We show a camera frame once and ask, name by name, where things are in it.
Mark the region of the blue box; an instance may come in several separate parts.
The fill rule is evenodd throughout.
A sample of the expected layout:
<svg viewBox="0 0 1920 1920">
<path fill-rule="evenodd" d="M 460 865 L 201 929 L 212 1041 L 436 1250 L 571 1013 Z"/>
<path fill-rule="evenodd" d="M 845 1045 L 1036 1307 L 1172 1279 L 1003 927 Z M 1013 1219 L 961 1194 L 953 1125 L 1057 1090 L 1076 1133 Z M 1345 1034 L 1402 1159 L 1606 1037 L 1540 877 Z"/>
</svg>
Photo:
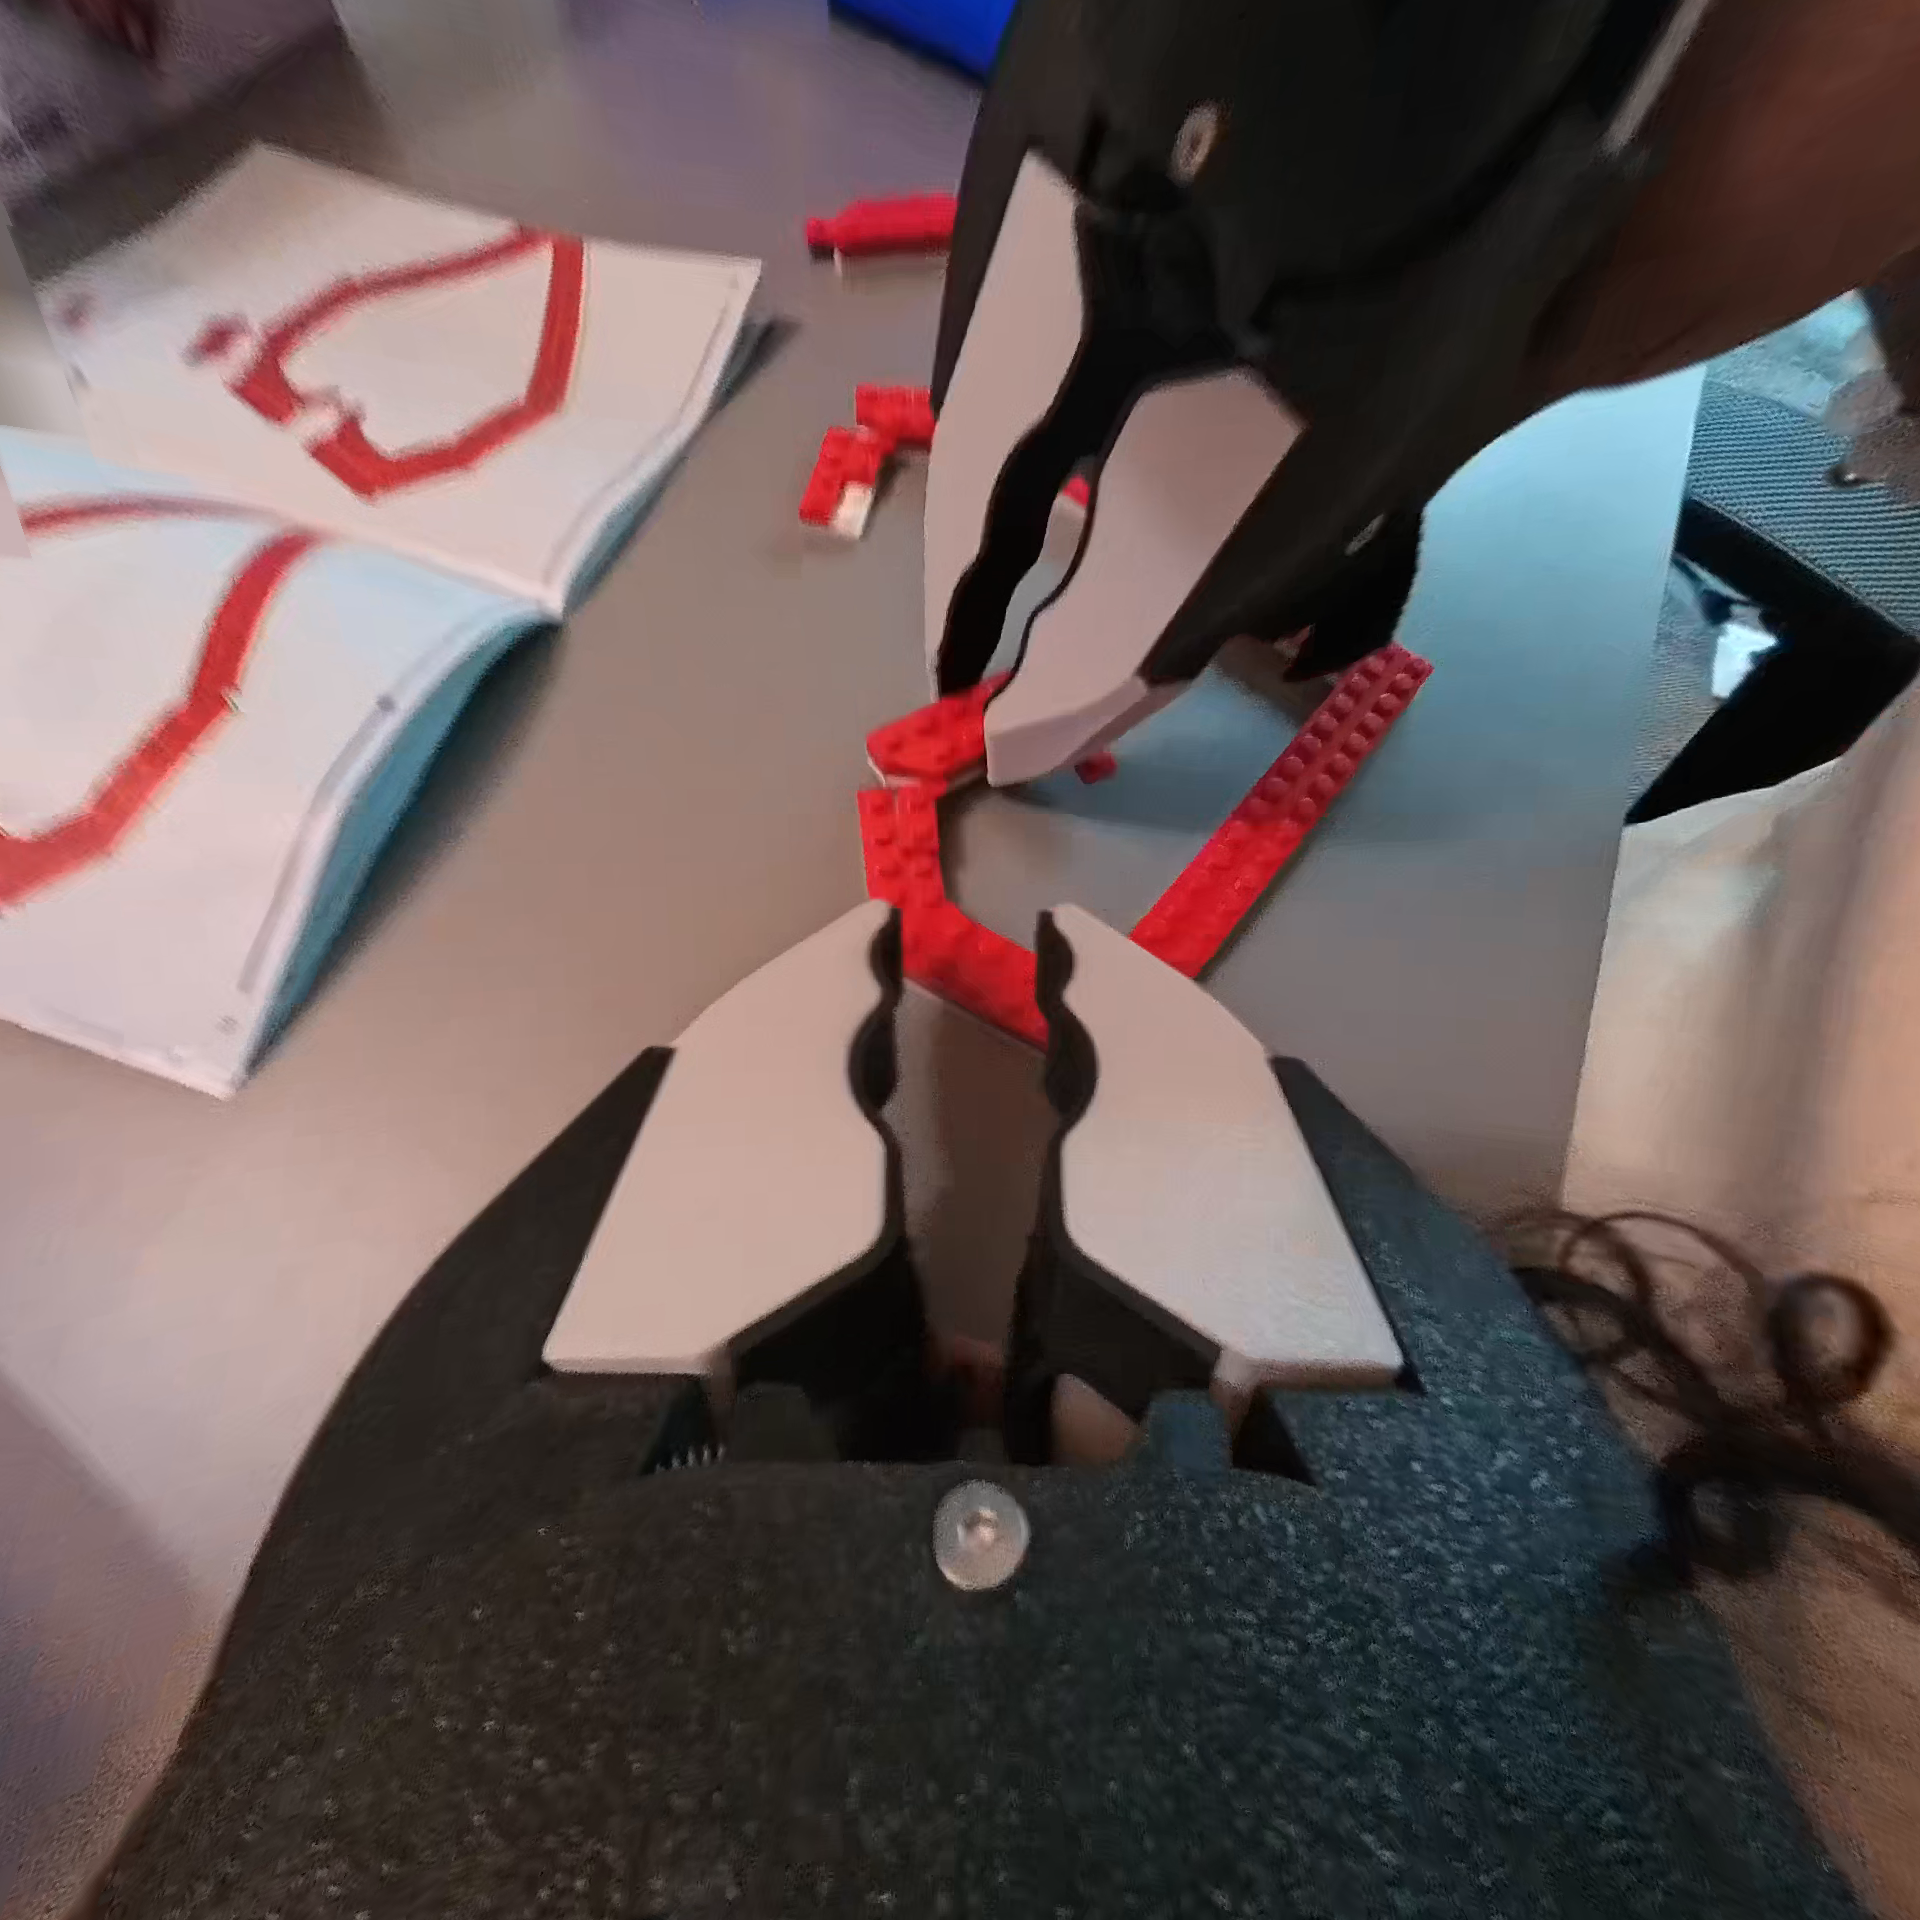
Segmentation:
<svg viewBox="0 0 1920 1920">
<path fill-rule="evenodd" d="M 893 45 L 969 77 L 991 74 L 1014 2 L 829 2 L 827 9 Z"/>
</svg>

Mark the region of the loose red brick piece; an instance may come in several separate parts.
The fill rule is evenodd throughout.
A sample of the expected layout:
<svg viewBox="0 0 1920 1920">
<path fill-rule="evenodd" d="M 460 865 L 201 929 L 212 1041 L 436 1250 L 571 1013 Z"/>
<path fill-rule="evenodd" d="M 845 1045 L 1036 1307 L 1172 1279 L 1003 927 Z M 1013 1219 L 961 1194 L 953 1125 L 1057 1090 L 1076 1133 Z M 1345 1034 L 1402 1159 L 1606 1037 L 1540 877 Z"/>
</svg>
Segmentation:
<svg viewBox="0 0 1920 1920">
<path fill-rule="evenodd" d="M 807 253 L 838 268 L 900 256 L 945 256 L 953 243 L 956 195 L 855 200 L 804 219 Z"/>
</svg>

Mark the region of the red brick frame assembly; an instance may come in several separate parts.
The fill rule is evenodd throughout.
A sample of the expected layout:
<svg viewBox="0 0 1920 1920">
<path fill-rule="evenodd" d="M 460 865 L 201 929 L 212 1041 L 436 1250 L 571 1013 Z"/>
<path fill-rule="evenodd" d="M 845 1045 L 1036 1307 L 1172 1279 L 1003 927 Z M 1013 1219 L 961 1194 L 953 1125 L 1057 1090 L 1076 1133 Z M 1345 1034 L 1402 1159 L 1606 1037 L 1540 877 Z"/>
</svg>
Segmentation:
<svg viewBox="0 0 1920 1920">
<path fill-rule="evenodd" d="M 1427 687 L 1433 666 L 1389 642 L 1350 666 L 1131 931 L 1187 979 L 1202 979 L 1260 909 L 1363 763 Z M 985 714 L 1006 675 L 946 695 L 869 737 L 876 787 L 857 799 L 869 896 L 903 923 L 903 977 L 1011 1041 L 1046 1043 L 1033 952 L 948 898 L 942 802 L 988 768 Z"/>
</svg>

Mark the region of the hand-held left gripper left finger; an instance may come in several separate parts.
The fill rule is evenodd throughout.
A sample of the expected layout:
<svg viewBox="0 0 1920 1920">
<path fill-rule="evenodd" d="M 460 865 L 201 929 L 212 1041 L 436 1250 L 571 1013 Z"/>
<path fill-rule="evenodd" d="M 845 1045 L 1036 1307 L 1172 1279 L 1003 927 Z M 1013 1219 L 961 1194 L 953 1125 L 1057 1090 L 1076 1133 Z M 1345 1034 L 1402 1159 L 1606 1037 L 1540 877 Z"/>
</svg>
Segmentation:
<svg viewBox="0 0 1920 1920">
<path fill-rule="evenodd" d="M 778 1377 L 778 1341 L 905 1255 L 900 914 L 865 901 L 707 1007 L 543 1337 L 558 1377 Z"/>
</svg>

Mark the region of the person's dark hair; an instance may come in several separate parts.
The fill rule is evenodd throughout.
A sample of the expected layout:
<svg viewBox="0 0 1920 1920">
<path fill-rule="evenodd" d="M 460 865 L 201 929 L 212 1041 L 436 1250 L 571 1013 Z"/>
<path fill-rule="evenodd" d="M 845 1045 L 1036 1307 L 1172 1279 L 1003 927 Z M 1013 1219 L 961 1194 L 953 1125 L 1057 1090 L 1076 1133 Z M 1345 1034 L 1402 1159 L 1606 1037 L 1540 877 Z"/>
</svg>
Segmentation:
<svg viewBox="0 0 1920 1920">
<path fill-rule="evenodd" d="M 1915 1571 L 1915 1453 L 1858 1420 L 1902 1346 L 1869 1287 L 1769 1271 L 1725 1235 L 1646 1208 L 1530 1208 L 1499 1220 L 1495 1244 L 1574 1367 L 1669 1435 L 1651 1456 L 1646 1583 L 1777 1575 L 1798 1504 L 1868 1525 Z"/>
</svg>

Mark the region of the person's cream clothing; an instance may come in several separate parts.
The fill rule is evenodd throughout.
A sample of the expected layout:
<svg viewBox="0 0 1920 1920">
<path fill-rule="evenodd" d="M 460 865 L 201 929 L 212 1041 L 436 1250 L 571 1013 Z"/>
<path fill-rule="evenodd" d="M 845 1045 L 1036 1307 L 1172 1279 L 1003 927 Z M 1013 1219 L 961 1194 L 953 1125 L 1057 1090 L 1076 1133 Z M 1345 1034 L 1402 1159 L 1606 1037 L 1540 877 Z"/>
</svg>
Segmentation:
<svg viewBox="0 0 1920 1920">
<path fill-rule="evenodd" d="M 1915 691 L 1811 772 L 1623 833 L 1563 1203 L 1858 1282 L 1898 1340 L 1845 1433 L 1915 1473 Z M 1793 1512 L 1713 1609 L 1839 1869 L 1918 1915 L 1915 1555 Z"/>
</svg>

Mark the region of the red and white brick cluster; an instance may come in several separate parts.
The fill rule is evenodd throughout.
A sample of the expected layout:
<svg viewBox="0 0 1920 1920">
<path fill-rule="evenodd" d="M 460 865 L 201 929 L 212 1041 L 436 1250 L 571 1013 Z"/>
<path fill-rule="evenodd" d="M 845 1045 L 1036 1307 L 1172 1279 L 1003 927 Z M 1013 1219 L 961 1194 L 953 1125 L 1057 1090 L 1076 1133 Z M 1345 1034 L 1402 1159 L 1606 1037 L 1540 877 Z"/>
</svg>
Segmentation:
<svg viewBox="0 0 1920 1920">
<path fill-rule="evenodd" d="M 930 388 L 865 383 L 853 419 L 826 431 L 799 495 L 799 525 L 857 543 L 867 535 L 893 461 L 927 452 L 935 434 Z"/>
</svg>

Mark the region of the open brick instruction booklet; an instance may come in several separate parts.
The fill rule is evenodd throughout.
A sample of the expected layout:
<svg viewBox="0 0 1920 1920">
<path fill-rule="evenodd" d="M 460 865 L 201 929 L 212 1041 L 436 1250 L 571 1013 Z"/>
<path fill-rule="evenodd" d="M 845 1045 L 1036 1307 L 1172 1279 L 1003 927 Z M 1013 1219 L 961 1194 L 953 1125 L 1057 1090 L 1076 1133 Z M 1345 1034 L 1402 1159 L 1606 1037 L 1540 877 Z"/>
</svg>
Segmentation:
<svg viewBox="0 0 1920 1920">
<path fill-rule="evenodd" d="M 79 431 L 4 431 L 4 1027 L 239 1090 L 479 681 L 723 402 L 758 285 L 266 144 L 55 280 Z"/>
</svg>

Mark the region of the dark mesh office chair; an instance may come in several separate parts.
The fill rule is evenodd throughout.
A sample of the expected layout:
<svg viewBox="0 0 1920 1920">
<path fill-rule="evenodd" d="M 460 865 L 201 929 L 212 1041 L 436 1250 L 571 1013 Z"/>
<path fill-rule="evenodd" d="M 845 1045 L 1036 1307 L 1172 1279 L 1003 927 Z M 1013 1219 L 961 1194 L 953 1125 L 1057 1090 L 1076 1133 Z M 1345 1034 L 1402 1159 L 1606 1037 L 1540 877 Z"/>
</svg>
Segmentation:
<svg viewBox="0 0 1920 1920">
<path fill-rule="evenodd" d="M 1708 364 L 1671 553 L 1710 709 L 1651 825 L 1850 753 L 1915 684 L 1915 266 Z"/>
</svg>

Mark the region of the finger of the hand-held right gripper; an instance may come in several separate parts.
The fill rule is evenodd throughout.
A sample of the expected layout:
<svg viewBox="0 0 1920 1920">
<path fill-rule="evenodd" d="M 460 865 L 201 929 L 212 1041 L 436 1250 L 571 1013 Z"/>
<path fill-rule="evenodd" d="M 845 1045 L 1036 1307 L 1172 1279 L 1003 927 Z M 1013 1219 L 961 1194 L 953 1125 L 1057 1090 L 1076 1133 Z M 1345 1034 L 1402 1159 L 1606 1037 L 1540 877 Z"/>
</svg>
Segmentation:
<svg viewBox="0 0 1920 1920">
<path fill-rule="evenodd" d="M 1043 154 L 957 204 L 924 505 L 924 651 L 940 693 L 979 684 L 1041 565 L 1057 495 L 1094 459 L 1078 546 L 1020 632 L 1003 693 L 1148 693 L 1143 380 L 1089 313 L 1082 197 Z"/>
<path fill-rule="evenodd" d="M 988 783 L 1031 785 L 1109 751 L 1178 698 L 1148 659 L 1303 425 L 1254 373 L 1148 388 L 1094 474 L 1083 537 L 988 703 Z"/>
</svg>

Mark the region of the person's right forearm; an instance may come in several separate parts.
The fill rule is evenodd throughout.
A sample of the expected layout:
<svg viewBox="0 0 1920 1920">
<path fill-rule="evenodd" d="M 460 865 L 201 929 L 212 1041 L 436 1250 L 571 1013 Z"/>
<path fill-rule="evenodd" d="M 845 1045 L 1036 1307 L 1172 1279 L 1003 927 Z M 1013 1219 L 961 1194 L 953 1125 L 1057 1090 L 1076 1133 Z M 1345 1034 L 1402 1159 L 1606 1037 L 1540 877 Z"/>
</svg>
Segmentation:
<svg viewBox="0 0 1920 1920">
<path fill-rule="evenodd" d="M 1710 5 L 1654 168 L 1527 349 L 1524 421 L 1713 361 L 1915 252 L 1918 5 Z"/>
</svg>

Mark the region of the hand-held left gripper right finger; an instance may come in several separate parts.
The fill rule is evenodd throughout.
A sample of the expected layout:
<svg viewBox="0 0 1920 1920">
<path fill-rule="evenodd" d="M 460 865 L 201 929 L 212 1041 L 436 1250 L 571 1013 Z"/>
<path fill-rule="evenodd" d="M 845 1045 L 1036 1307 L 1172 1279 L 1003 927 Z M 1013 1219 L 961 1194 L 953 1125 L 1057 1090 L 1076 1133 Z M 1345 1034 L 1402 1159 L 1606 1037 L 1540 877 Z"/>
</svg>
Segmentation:
<svg viewBox="0 0 1920 1920">
<path fill-rule="evenodd" d="M 1382 1388 L 1406 1360 L 1262 1043 L 1078 906 L 1041 929 L 1062 1240 L 1218 1395 Z"/>
</svg>

